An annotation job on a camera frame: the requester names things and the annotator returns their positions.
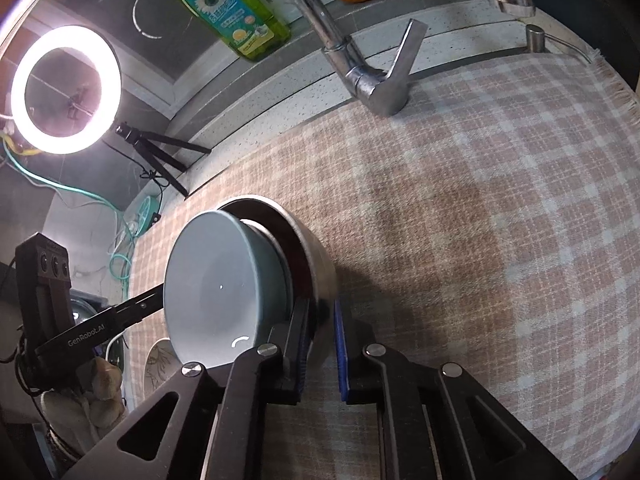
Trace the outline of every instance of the yellow-green liquid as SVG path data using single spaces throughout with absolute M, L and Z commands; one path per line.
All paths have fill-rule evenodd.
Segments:
M 242 0 L 242 2 L 247 7 L 249 7 L 253 11 L 253 13 L 265 23 L 265 25 L 267 25 L 271 29 L 274 35 L 273 38 L 258 46 L 255 50 L 244 54 L 240 52 L 235 46 L 233 46 L 232 40 L 230 38 L 227 38 L 224 34 L 217 30 L 211 22 L 209 22 L 205 18 L 202 18 L 199 13 L 197 13 L 196 10 L 191 7 L 187 0 L 182 0 L 182 2 L 191 12 L 208 23 L 216 32 L 218 37 L 222 41 L 224 41 L 229 48 L 235 51 L 238 56 L 245 57 L 251 61 L 258 61 L 268 56 L 271 52 L 277 50 L 279 47 L 285 44 L 291 36 L 289 27 L 287 27 L 287 25 L 284 25 L 278 18 L 276 18 L 276 16 L 273 15 L 273 12 L 262 0 Z

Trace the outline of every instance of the lemon illustration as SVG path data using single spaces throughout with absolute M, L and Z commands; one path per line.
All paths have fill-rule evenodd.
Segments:
M 234 30 L 233 38 L 236 41 L 244 40 L 244 38 L 246 38 L 246 30 L 242 28 L 237 28 L 236 30 Z

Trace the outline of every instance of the ring light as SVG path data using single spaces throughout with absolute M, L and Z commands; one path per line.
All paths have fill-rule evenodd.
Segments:
M 41 131 L 27 111 L 25 90 L 36 63 L 56 48 L 79 50 L 93 63 L 100 79 L 100 103 L 80 132 L 54 137 Z M 91 146 L 111 127 L 120 105 L 120 67 L 109 44 L 96 32 L 78 25 L 54 28 L 27 51 L 15 71 L 11 89 L 11 112 L 20 133 L 33 146 L 49 153 L 75 153 Z

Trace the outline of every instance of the tripod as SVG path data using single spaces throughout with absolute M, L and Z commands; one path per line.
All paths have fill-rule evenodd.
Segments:
M 178 182 L 178 180 L 171 173 L 169 173 L 169 171 L 167 171 L 167 169 L 158 161 L 158 159 L 160 159 L 162 162 L 166 162 L 170 166 L 173 166 L 176 170 L 181 171 L 182 173 L 187 171 L 187 167 L 179 160 L 176 160 L 167 152 L 151 143 L 151 141 L 154 140 L 155 142 L 164 142 L 165 144 L 178 146 L 180 148 L 185 148 L 194 152 L 205 153 L 206 155 L 209 155 L 209 153 L 211 153 L 211 150 L 209 148 L 203 148 L 202 146 L 191 144 L 190 142 L 186 142 L 185 140 L 174 139 L 173 137 L 167 137 L 165 135 L 156 134 L 154 132 L 145 132 L 137 128 L 132 128 L 127 123 L 121 123 L 116 128 L 116 133 L 124 140 L 126 140 L 129 144 L 131 144 L 133 148 L 138 152 L 138 154 L 142 158 L 144 158 L 154 170 L 156 170 L 163 178 L 165 178 L 171 186 L 174 186 L 175 189 L 177 189 L 184 197 L 189 196 L 189 192 L 182 184 L 180 184 L 180 182 Z

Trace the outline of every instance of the yellow cable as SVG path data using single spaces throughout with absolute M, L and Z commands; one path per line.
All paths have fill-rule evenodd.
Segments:
M 12 152 L 14 152 L 16 155 L 30 156 L 30 155 L 37 155 L 39 153 L 42 153 L 42 150 L 38 150 L 37 148 L 28 148 L 26 150 L 20 150 L 20 148 L 18 148 L 15 145 L 15 142 L 11 138 L 11 136 L 9 134 L 4 133 L 4 132 L 0 132 L 0 137 L 2 137 L 4 139 L 4 141 L 6 142 L 6 145 L 9 147 L 9 149 Z

